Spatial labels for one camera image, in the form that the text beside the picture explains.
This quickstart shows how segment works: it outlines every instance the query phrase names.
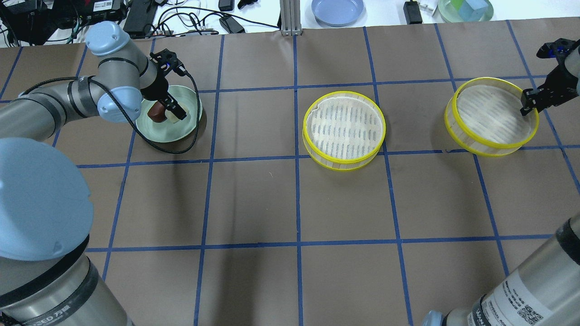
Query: yellow basket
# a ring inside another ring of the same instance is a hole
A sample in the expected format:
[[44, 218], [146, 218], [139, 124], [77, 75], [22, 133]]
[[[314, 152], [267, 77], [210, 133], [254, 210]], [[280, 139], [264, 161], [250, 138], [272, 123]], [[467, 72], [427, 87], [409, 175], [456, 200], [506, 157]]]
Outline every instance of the yellow basket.
[[375, 158], [386, 131], [385, 117], [375, 102], [343, 90], [326, 94], [310, 106], [302, 139], [316, 163], [335, 171], [352, 171]]
[[518, 86], [502, 79], [472, 79], [459, 87], [445, 108], [447, 131], [473, 154], [513, 153], [534, 137], [539, 126], [537, 110], [521, 116], [521, 94]]

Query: green bowl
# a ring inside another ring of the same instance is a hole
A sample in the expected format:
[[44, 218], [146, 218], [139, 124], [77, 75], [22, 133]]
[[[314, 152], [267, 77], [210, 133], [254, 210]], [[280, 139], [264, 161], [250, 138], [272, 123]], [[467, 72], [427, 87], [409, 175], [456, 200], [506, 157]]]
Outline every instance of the green bowl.
[[[494, 15], [494, 7], [491, 5], [490, 0], [485, 1], [489, 5], [489, 7], [487, 8], [487, 11], [485, 12], [485, 14], [483, 14], [483, 17], [481, 17], [479, 21], [489, 21], [491, 20], [491, 17], [493, 17]], [[445, 20], [445, 22], [447, 23], [464, 22], [459, 13], [457, 13], [457, 10], [455, 10], [455, 8], [453, 8], [453, 5], [451, 5], [451, 0], [439, 0], [439, 5], [437, 7], [439, 8], [441, 17], [443, 18], [443, 20]]]

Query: green block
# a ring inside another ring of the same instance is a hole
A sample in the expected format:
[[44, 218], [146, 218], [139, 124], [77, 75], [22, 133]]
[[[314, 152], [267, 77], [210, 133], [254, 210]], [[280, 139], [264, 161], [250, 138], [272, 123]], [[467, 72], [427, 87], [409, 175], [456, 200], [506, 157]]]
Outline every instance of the green block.
[[455, 10], [459, 10], [459, 8], [461, 8], [461, 6], [463, 5], [465, 0], [451, 0], [451, 5], [453, 6], [453, 8], [455, 8]]

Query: blue bowl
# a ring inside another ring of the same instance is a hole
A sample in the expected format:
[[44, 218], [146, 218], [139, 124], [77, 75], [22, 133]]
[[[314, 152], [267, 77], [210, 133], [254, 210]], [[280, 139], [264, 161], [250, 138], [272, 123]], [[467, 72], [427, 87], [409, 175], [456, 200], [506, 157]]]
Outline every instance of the blue bowl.
[[312, 0], [314, 17], [329, 26], [352, 24], [363, 13], [363, 9], [363, 0]]

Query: grid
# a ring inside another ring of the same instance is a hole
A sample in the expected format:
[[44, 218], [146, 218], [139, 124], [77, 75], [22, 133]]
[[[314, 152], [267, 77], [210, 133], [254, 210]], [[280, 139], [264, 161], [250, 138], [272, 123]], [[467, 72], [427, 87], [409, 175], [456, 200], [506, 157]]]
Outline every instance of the grid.
[[[517, 48], [518, 54], [520, 56], [521, 62], [524, 65], [526, 75], [517, 75], [517, 76], [498, 76], [498, 78], [502, 79], [529, 79], [534, 87], [536, 87], [534, 78], [545, 78], [545, 75], [532, 75], [530, 72], [530, 68], [528, 67], [528, 63], [523, 55], [521, 50], [520, 44], [516, 35], [512, 28], [512, 23], [510, 21], [505, 22], [510, 32], [510, 36], [513, 39], [513, 42]], [[467, 153], [467, 151], [463, 149], [452, 149], [452, 150], [407, 150], [407, 151], [390, 151], [387, 148], [386, 142], [383, 143], [383, 149], [378, 154], [378, 156], [382, 157], [385, 162], [385, 174], [386, 179], [388, 182], [389, 187], [389, 197], [390, 197], [390, 204], [391, 210], [393, 214], [393, 223], [394, 223], [394, 238], [384, 238], [384, 239], [366, 239], [366, 240], [337, 240], [337, 241], [303, 241], [302, 240], [302, 231], [301, 231], [301, 216], [300, 216], [300, 164], [303, 160], [310, 160], [308, 155], [300, 155], [299, 154], [299, 126], [302, 117], [299, 114], [299, 103], [298, 103], [298, 91], [300, 89], [307, 89], [307, 88], [327, 88], [327, 87], [348, 87], [348, 86], [372, 86], [375, 95], [375, 101], [377, 105], [380, 106], [379, 101], [379, 85], [395, 85], [395, 84], [422, 84], [422, 83], [435, 83], [435, 82], [449, 82], [451, 83], [453, 90], [457, 89], [457, 82], [468, 81], [471, 78], [455, 78], [454, 73], [451, 68], [450, 60], [447, 55], [448, 49], [445, 48], [444, 41], [441, 36], [441, 31], [437, 24], [434, 25], [434, 29], [437, 34], [438, 42], [440, 44], [440, 50], [443, 54], [443, 58], [445, 60], [445, 65], [449, 74], [449, 78], [442, 78], [442, 79], [420, 79], [420, 80], [403, 80], [403, 81], [378, 81], [376, 79], [375, 74], [375, 66], [372, 56], [371, 50], [371, 43], [369, 41], [368, 31], [365, 27], [363, 29], [364, 34], [364, 41], [366, 44], [366, 50], [368, 53], [368, 62], [370, 66], [372, 81], [371, 82], [359, 82], [359, 83], [350, 83], [350, 84], [316, 84], [316, 85], [299, 85], [298, 79], [298, 42], [296, 36], [293, 37], [292, 40], [292, 49], [293, 49], [293, 85], [288, 86], [275, 86], [275, 87], [261, 87], [261, 88], [233, 88], [233, 89], [221, 89], [221, 78], [222, 78], [222, 64], [223, 64], [223, 54], [224, 54], [224, 35], [221, 36], [220, 40], [220, 53], [219, 53], [219, 64], [218, 64], [218, 72], [217, 72], [217, 84], [215, 89], [211, 90], [201, 90], [200, 93], [211, 93], [215, 94], [215, 106], [214, 106], [214, 116], [213, 116], [213, 123], [211, 128], [211, 152], [208, 159], [199, 159], [199, 160], [170, 160], [170, 161], [131, 161], [131, 156], [133, 152], [133, 146], [135, 144], [135, 133], [132, 132], [129, 149], [126, 155], [125, 162], [118, 162], [118, 163], [111, 163], [111, 164], [84, 164], [78, 165], [78, 168], [81, 169], [100, 169], [100, 168], [124, 168], [124, 174], [122, 177], [121, 187], [119, 188], [119, 195], [118, 201], [115, 208], [114, 220], [113, 225], [111, 228], [110, 239], [108, 242], [108, 247], [103, 248], [88, 248], [88, 252], [104, 252], [106, 253], [106, 260], [104, 264], [104, 269], [102, 271], [103, 279], [107, 278], [107, 273], [109, 270], [109, 264], [111, 259], [111, 253], [113, 252], [140, 252], [140, 251], [181, 251], [181, 250], [195, 250], [199, 251], [200, 258], [199, 258], [199, 265], [197, 271], [197, 287], [196, 287], [196, 296], [195, 296], [195, 306], [192, 307], [194, 309], [194, 320], [193, 324], [198, 325], [200, 324], [199, 315], [200, 315], [200, 300], [202, 296], [202, 285], [204, 281], [204, 261], [205, 261], [205, 253], [207, 250], [217, 250], [217, 249], [236, 249], [236, 248], [274, 248], [274, 247], [291, 247], [296, 249], [296, 271], [297, 271], [297, 280], [296, 284], [298, 287], [298, 323], [300, 326], [304, 325], [304, 311], [303, 311], [303, 278], [302, 278], [302, 248], [303, 247], [315, 247], [315, 246], [340, 246], [340, 245], [380, 245], [380, 244], [391, 244], [397, 246], [397, 253], [398, 253], [398, 261], [400, 265], [400, 273], [402, 278], [403, 284], [403, 293], [405, 299], [405, 308], [407, 313], [407, 320], [409, 325], [413, 326], [419, 323], [419, 321], [414, 320], [412, 316], [412, 305], [411, 305], [411, 296], [409, 294], [409, 285], [407, 279], [407, 268], [405, 267], [405, 257], [404, 257], [404, 248], [403, 244], [420, 244], [420, 243], [444, 243], [444, 242], [478, 242], [478, 241], [495, 241], [497, 245], [497, 249], [499, 252], [499, 257], [501, 258], [501, 266], [503, 268], [503, 272], [505, 275], [508, 275], [509, 268], [506, 262], [506, 257], [504, 254], [504, 250], [502, 247], [502, 241], [505, 240], [531, 240], [531, 239], [546, 239], [551, 236], [551, 234], [525, 234], [525, 235], [500, 235], [498, 231], [498, 226], [495, 221], [494, 217], [494, 210], [492, 206], [492, 202], [490, 201], [490, 196], [488, 193], [488, 189], [486, 187], [484, 174], [482, 173], [482, 168], [480, 165], [480, 161], [476, 155], [473, 155], [473, 164], [477, 171], [478, 180], [481, 186], [481, 191], [483, 192], [485, 205], [487, 208], [487, 212], [489, 215], [490, 223], [493, 230], [493, 236], [480, 236], [480, 237], [439, 237], [439, 238], [405, 238], [401, 236], [401, 231], [399, 227], [399, 220], [397, 216], [397, 201], [396, 201], [396, 189], [393, 184], [392, 179], [392, 172], [391, 172], [391, 162], [390, 159], [395, 156], [400, 155], [425, 155], [425, 154], [444, 154], [444, 153]], [[151, 44], [151, 51], [153, 51], [155, 47], [155, 40], [153, 40]], [[0, 92], [0, 99], [2, 95], [6, 91], [6, 87], [10, 81], [10, 78], [17, 66], [19, 61], [20, 55], [22, 53], [22, 48], [20, 48], [16, 59], [12, 65], [12, 69], [8, 74], [7, 80], [3, 85], [3, 88]], [[79, 76], [81, 72], [81, 67], [85, 60], [86, 55], [86, 47], [83, 51], [81, 61], [77, 68], [76, 76]], [[279, 155], [279, 156], [262, 156], [262, 157], [232, 157], [232, 158], [215, 158], [215, 148], [216, 148], [216, 129], [218, 125], [218, 108], [220, 103], [220, 94], [222, 93], [231, 93], [231, 92], [254, 92], [254, 91], [262, 91], [262, 90], [293, 90], [293, 98], [294, 98], [294, 145], [295, 145], [295, 153], [294, 155]], [[8, 103], [7, 100], [1, 100], [0, 103]], [[580, 148], [580, 144], [572, 144], [572, 145], [564, 145], [560, 139], [559, 133], [556, 130], [552, 119], [547, 111], [544, 111], [544, 116], [549, 123], [549, 127], [553, 133], [553, 136], [556, 139], [557, 145], [555, 146], [524, 146], [520, 149], [520, 151], [541, 151], [541, 150], [560, 150], [566, 166], [570, 172], [570, 177], [573, 180], [576, 190], [580, 194], [580, 183], [578, 181], [578, 177], [574, 171], [573, 165], [567, 153], [567, 150], [572, 148]], [[57, 142], [59, 141], [59, 133], [57, 133], [54, 137], [52, 146], [56, 147]], [[212, 189], [212, 174], [213, 174], [213, 165], [214, 163], [218, 162], [243, 162], [243, 161], [277, 161], [277, 160], [294, 160], [295, 162], [295, 189], [296, 189], [296, 240], [290, 242], [259, 242], [259, 243], [239, 243], [239, 244], [208, 244], [207, 243], [207, 232], [208, 232], [208, 213], [210, 209], [210, 200], [211, 200], [211, 189]], [[205, 206], [204, 206], [204, 219], [203, 219], [203, 227], [202, 227], [202, 236], [201, 236], [201, 244], [200, 245], [184, 245], [184, 246], [158, 246], [158, 247], [115, 247], [114, 246], [114, 239], [115, 239], [115, 231], [117, 228], [117, 223], [119, 219], [119, 212], [121, 210], [121, 205], [123, 201], [123, 197], [125, 194], [125, 184], [129, 175], [129, 170], [133, 166], [143, 166], [143, 165], [168, 165], [168, 164], [197, 164], [197, 163], [206, 163], [209, 166], [208, 169], [208, 178], [206, 184], [206, 197], [205, 197]]]

